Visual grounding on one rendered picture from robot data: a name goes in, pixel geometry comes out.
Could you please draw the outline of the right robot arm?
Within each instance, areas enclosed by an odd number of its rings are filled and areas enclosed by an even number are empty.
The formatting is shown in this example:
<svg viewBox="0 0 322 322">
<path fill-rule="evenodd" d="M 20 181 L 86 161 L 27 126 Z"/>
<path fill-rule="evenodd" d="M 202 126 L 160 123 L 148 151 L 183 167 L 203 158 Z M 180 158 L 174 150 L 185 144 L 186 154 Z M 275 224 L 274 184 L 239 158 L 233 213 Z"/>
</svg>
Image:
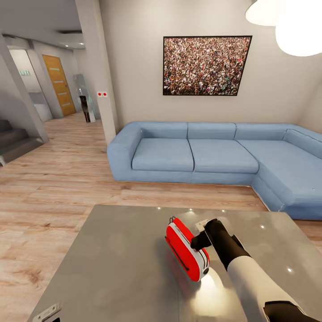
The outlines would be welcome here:
<svg viewBox="0 0 322 322">
<path fill-rule="evenodd" d="M 221 221 L 195 224 L 196 251 L 213 246 L 223 263 L 248 322 L 320 322 L 302 308 L 250 257 L 237 236 L 227 233 Z"/>
</svg>

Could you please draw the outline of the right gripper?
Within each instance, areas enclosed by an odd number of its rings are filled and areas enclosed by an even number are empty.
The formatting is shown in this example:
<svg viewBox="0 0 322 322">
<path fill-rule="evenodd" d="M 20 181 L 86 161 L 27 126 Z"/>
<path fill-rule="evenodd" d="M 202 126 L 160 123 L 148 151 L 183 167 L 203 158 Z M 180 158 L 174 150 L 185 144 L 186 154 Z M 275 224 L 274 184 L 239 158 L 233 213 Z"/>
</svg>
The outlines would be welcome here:
<svg viewBox="0 0 322 322">
<path fill-rule="evenodd" d="M 192 238 L 191 240 L 192 242 L 190 247 L 192 249 L 196 249 L 196 251 L 202 248 L 211 246 L 210 244 L 206 243 L 205 240 L 203 239 L 203 232 L 200 235 Z"/>
</svg>

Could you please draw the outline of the radio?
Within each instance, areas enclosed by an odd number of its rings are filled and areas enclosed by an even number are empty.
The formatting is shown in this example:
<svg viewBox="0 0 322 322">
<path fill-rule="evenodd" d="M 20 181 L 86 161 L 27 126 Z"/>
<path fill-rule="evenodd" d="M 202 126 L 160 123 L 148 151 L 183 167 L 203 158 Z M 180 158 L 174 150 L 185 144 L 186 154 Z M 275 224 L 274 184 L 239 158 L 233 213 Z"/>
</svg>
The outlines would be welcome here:
<svg viewBox="0 0 322 322">
<path fill-rule="evenodd" d="M 178 218 L 169 223 L 165 237 L 167 243 L 189 278 L 199 282 L 209 272 L 210 259 L 204 248 L 196 251 L 190 247 L 192 238 L 194 235 Z"/>
</svg>

